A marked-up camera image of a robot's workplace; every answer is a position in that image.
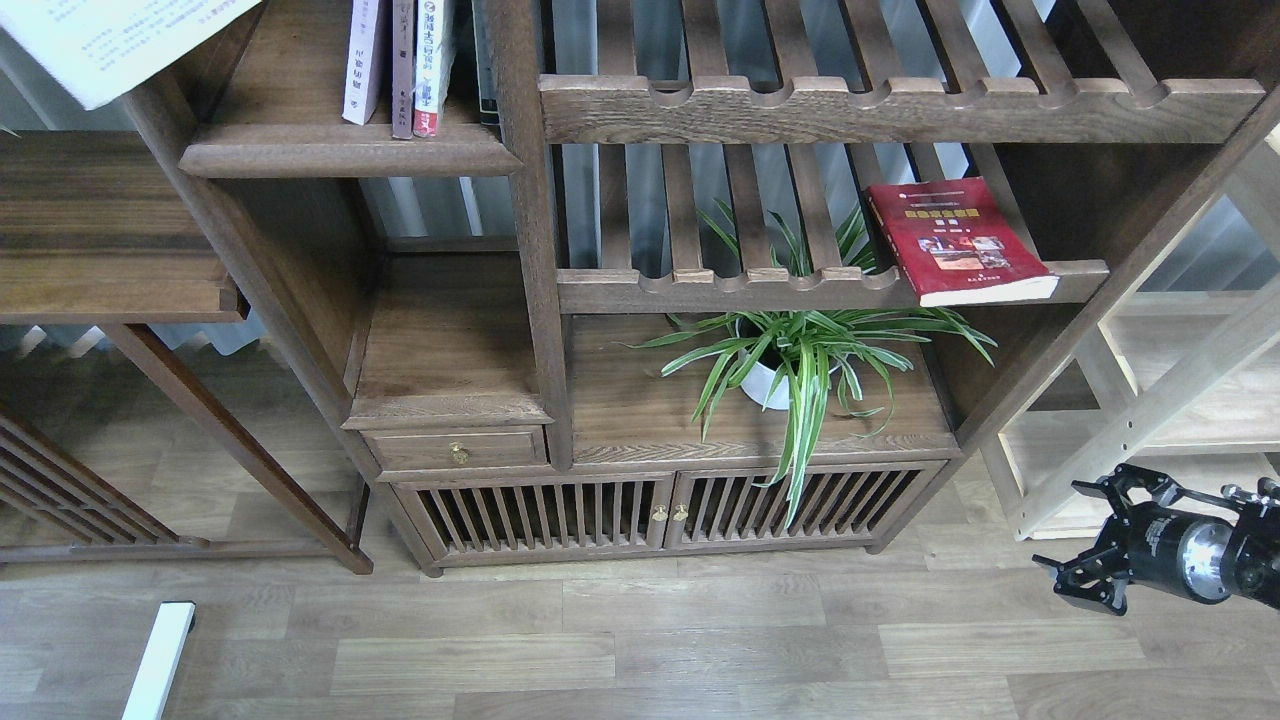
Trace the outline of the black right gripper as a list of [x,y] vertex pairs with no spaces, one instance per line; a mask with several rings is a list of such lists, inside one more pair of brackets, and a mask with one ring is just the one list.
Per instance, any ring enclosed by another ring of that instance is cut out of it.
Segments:
[[1075,492],[1106,500],[1125,512],[1128,493],[1140,487],[1153,502],[1130,507],[1129,518],[1111,519],[1117,546],[1097,546],[1059,562],[1042,555],[1032,560],[1050,570],[1053,592],[1070,605],[1124,616],[1125,589],[1132,580],[1199,603],[1220,603],[1230,593],[1221,565],[1233,527],[1221,518],[1167,507],[1187,495],[1169,474],[1119,464],[1096,480],[1074,480]]

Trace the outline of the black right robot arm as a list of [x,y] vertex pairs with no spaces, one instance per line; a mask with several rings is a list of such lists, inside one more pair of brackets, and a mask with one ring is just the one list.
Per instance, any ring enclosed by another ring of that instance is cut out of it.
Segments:
[[1279,606],[1277,483],[1254,492],[1222,487],[1219,497],[1187,489],[1161,471],[1119,464],[1074,488],[1112,509],[1094,546],[1066,562],[1036,555],[1069,603],[1117,616],[1125,589],[1148,585],[1198,603],[1231,594]]

